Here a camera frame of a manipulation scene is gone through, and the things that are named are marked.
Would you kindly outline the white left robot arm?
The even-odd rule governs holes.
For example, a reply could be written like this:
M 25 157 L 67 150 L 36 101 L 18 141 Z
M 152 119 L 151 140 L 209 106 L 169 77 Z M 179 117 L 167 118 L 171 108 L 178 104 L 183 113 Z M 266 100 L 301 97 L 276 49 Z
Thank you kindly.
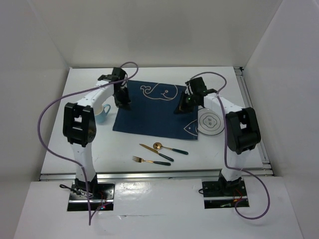
M 77 102 L 67 103 L 63 117 L 63 135 L 71 144 L 77 162 L 75 187 L 88 199 L 98 194 L 92 157 L 92 142 L 97 134 L 95 115 L 104 109 L 102 103 L 111 96 L 118 108 L 131 109 L 127 73 L 122 68 L 114 67 L 110 75 L 101 75 L 96 88 Z

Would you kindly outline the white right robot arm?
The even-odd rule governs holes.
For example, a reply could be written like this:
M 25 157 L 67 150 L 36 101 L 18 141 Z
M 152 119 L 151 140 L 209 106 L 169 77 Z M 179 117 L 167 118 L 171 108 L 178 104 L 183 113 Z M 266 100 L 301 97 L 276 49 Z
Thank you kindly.
M 261 141 L 255 111 L 251 107 L 243 108 L 230 102 L 215 89 L 207 89 L 201 77 L 190 79 L 185 85 L 175 114 L 190 113 L 196 106 L 202 106 L 223 118 L 225 166 L 219 173 L 217 189 L 222 195 L 229 195 L 239 186 L 241 170 L 251 151 Z

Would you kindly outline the white plate with dark rim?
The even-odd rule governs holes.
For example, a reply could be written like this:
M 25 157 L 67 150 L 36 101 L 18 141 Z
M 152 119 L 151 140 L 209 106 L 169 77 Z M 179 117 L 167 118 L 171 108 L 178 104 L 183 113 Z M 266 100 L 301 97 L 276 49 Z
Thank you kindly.
M 198 110 L 197 130 L 206 136 L 216 136 L 224 131 L 223 119 L 214 111 L 201 108 Z

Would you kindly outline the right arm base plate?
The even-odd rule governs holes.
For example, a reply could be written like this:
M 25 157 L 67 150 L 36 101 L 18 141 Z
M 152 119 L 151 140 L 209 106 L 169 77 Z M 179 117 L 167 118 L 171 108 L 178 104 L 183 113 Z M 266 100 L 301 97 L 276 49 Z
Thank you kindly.
M 222 191 L 217 181 L 202 181 L 202 188 L 198 190 L 203 196 L 205 209 L 222 209 L 237 207 L 250 207 L 246 185 L 243 180 L 232 189 Z

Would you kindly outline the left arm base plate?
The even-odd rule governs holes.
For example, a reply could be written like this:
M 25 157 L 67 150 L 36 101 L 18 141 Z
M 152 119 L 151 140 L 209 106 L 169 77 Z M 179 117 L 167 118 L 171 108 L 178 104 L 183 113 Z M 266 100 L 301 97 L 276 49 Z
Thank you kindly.
M 75 184 L 71 187 L 60 184 L 61 189 L 69 190 L 68 212 L 88 211 L 86 191 L 76 189 Z M 102 183 L 97 191 L 89 193 L 91 211 L 112 211 L 114 209 L 115 183 Z

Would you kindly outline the blue placemat with whale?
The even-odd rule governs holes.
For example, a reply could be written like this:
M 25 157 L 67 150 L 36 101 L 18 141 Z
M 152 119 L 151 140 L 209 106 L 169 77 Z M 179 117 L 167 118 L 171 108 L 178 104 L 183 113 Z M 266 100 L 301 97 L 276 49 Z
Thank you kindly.
M 197 111 L 175 114 L 186 87 L 164 83 L 127 83 L 130 110 L 118 109 L 114 131 L 182 140 L 197 140 Z

